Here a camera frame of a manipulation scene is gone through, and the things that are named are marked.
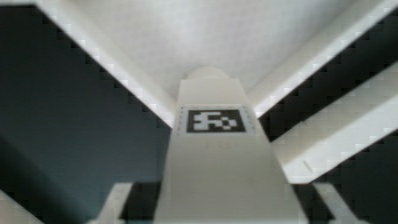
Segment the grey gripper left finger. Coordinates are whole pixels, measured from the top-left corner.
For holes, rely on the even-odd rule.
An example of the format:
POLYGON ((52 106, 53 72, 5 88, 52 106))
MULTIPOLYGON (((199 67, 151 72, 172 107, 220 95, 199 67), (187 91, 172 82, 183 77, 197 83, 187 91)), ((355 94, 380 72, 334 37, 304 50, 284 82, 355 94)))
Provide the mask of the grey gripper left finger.
POLYGON ((158 193, 158 182, 116 183, 100 214, 85 224, 153 224, 158 193))

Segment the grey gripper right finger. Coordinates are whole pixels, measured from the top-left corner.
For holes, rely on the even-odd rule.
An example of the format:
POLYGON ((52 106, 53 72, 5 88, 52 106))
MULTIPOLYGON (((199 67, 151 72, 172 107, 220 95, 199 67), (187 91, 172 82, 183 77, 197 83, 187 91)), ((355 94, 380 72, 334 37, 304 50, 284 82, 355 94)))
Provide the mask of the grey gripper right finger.
POLYGON ((371 224, 355 216, 331 183, 295 184, 293 190, 309 224, 371 224))

